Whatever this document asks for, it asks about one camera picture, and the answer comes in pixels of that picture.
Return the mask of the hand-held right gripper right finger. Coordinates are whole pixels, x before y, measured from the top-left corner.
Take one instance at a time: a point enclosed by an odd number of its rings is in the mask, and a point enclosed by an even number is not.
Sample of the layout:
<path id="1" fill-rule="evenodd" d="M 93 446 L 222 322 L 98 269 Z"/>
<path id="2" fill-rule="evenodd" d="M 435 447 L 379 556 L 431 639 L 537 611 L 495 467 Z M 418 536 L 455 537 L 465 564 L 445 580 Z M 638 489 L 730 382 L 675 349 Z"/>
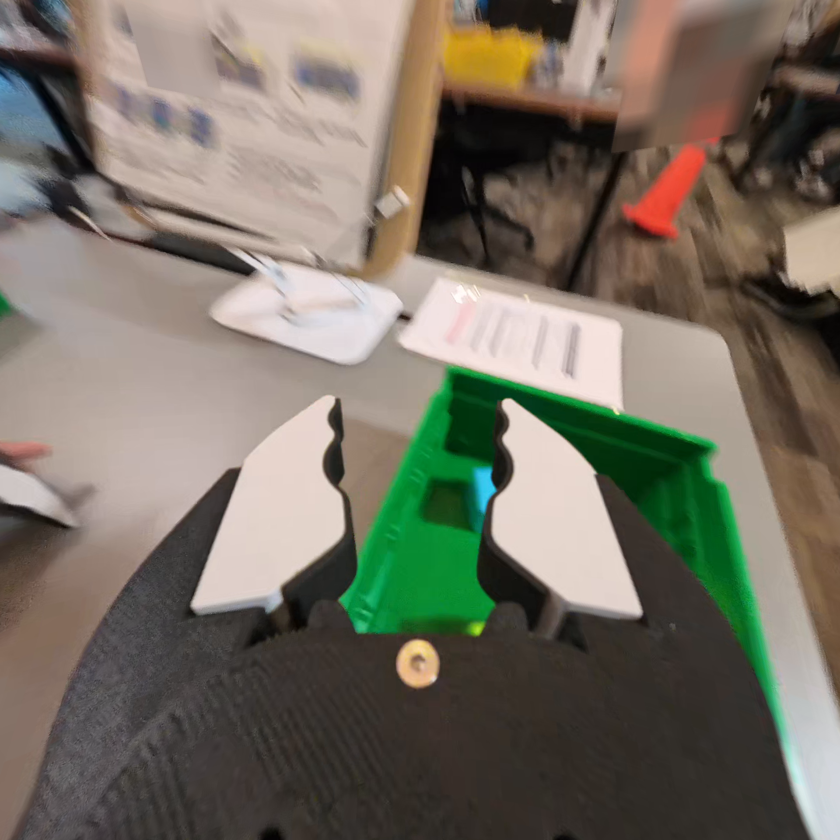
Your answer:
<path id="1" fill-rule="evenodd" d="M 497 405 L 479 584 L 557 637 L 567 615 L 635 622 L 643 606 L 598 476 L 564 436 L 511 398 Z"/>

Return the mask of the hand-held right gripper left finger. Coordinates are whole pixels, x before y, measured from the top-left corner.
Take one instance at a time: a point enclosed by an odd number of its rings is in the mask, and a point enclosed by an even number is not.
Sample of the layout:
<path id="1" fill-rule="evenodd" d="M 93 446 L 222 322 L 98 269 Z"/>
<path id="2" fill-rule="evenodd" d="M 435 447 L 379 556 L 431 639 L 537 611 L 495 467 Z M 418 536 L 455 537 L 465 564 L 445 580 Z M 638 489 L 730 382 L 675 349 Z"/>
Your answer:
<path id="1" fill-rule="evenodd" d="M 198 616 L 337 600 L 357 558 L 343 478 L 343 415 L 326 395 L 245 458 L 191 600 Z"/>

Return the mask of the yellow background bin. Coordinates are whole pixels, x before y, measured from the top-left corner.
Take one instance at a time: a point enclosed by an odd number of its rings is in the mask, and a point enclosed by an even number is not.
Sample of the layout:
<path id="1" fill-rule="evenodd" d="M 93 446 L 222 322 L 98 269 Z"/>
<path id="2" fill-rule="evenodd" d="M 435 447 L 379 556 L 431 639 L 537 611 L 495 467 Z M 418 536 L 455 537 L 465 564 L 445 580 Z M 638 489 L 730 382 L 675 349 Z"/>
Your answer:
<path id="1" fill-rule="evenodd" d="M 451 28 L 444 37 L 444 78 L 455 85 L 518 89 L 542 49 L 540 35 L 518 28 Z"/>

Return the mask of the light blue cube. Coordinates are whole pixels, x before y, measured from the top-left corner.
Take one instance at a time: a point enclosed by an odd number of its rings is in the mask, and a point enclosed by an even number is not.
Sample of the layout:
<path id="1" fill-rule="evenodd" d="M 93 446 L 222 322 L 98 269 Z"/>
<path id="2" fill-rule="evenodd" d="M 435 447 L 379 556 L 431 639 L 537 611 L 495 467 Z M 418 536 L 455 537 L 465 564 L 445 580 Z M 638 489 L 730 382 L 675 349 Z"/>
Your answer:
<path id="1" fill-rule="evenodd" d="M 470 527 L 477 533 L 482 531 L 490 499 L 496 491 L 491 466 L 483 465 L 472 470 L 466 502 Z"/>

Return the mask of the white leaning panel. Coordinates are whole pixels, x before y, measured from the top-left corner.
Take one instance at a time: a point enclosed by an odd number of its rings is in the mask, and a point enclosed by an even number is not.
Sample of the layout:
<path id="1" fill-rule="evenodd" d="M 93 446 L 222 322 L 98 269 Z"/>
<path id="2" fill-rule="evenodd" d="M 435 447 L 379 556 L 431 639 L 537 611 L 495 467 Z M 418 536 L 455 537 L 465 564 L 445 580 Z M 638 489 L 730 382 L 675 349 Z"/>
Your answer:
<path id="1" fill-rule="evenodd" d="M 839 297 L 839 206 L 785 225 L 784 271 L 789 284 L 809 295 Z"/>

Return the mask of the background wooden desk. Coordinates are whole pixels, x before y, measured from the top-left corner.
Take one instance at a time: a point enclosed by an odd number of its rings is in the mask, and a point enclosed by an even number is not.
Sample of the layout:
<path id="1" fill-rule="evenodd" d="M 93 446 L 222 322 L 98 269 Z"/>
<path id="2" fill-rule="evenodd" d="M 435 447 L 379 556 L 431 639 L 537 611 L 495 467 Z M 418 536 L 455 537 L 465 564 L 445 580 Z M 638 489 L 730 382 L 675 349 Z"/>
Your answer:
<path id="1" fill-rule="evenodd" d="M 571 120 L 573 123 L 614 123 L 619 106 L 615 98 L 564 95 L 533 87 L 508 89 L 488 85 L 464 85 L 445 80 L 443 96 L 459 105 L 530 112 Z"/>

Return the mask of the grey desk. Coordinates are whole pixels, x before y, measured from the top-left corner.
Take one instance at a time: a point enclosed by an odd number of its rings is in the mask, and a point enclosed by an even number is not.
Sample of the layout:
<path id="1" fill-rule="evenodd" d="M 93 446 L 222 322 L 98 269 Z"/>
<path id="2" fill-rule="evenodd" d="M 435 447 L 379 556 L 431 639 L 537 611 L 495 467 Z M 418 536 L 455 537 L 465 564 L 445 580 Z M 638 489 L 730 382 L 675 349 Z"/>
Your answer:
<path id="1" fill-rule="evenodd" d="M 450 277 L 623 325 L 630 414 L 718 446 L 780 679 L 794 787 L 815 838 L 838 838 L 838 705 L 737 384 L 729 347 L 696 324 L 529 283 L 404 258 L 382 278 L 412 312 Z M 343 367 L 218 327 L 228 272 L 54 219 L 2 234 L 2 438 L 52 446 L 45 474 L 81 493 L 81 528 L 2 547 L 2 838 L 18 821 L 67 680 L 116 594 L 201 495 L 270 431 L 324 395 L 342 400 L 362 540 L 444 368 L 393 330 Z"/>

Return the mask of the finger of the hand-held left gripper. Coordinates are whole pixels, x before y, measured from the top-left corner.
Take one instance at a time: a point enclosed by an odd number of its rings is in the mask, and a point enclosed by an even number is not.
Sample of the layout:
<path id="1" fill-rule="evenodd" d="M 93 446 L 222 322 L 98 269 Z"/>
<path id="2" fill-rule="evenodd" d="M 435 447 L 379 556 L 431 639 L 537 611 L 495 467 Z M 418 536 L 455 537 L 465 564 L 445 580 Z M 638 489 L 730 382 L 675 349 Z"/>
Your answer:
<path id="1" fill-rule="evenodd" d="M 38 520 L 63 529 L 79 527 L 80 512 L 96 494 L 91 484 L 57 488 L 37 474 L 1 464 L 2 518 Z"/>

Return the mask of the laminated paper sheet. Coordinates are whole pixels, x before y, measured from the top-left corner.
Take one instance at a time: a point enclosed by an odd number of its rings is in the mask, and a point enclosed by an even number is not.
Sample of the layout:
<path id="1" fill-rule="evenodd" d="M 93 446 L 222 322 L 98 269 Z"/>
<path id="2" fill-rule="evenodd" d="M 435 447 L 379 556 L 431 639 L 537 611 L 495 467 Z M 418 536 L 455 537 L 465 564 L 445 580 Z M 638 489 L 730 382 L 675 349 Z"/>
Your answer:
<path id="1" fill-rule="evenodd" d="M 450 366 L 624 410 L 623 327 L 611 318 L 438 278 L 399 342 Z"/>

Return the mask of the orange traffic cone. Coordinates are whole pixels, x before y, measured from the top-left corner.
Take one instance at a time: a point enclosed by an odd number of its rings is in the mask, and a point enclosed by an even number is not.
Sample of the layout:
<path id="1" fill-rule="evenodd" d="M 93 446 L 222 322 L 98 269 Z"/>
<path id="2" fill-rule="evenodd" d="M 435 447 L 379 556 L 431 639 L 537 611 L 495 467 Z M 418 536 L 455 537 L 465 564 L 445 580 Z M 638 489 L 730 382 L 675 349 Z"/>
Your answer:
<path id="1" fill-rule="evenodd" d="M 698 143 L 684 145 L 635 203 L 623 206 L 624 219 L 655 238 L 675 239 L 676 219 L 693 193 L 707 162 L 707 150 Z"/>

